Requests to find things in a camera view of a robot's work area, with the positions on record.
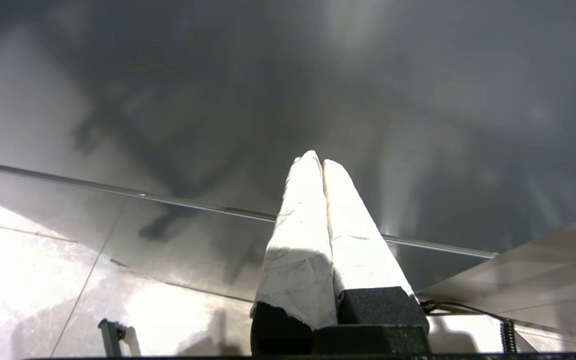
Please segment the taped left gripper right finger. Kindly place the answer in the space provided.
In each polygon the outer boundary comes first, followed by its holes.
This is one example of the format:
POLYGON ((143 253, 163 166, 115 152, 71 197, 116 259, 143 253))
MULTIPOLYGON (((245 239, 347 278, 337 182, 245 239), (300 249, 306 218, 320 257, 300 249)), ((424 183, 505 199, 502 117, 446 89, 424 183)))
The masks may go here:
POLYGON ((349 173, 327 159, 323 181, 338 323, 429 330, 409 280, 349 173))

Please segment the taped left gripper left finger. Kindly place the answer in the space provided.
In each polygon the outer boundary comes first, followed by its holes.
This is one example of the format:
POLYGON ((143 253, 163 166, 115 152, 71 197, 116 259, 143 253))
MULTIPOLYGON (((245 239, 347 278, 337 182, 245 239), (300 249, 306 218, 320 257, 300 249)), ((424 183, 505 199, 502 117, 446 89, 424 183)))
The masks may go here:
POLYGON ((254 356, 310 354, 314 333, 337 325, 327 216, 322 164, 309 150, 291 164, 263 256, 250 310, 254 356))

